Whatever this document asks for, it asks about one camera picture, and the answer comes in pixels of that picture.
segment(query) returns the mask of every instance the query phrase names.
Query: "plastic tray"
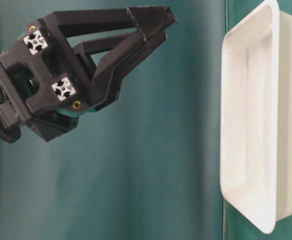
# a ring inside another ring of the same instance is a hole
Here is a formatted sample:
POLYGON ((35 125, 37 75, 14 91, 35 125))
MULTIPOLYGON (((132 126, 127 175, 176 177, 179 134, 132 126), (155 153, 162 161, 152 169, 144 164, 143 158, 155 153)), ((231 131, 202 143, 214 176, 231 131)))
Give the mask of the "plastic tray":
POLYGON ((222 47, 221 190, 264 233, 292 215, 292 16, 266 0, 222 47))

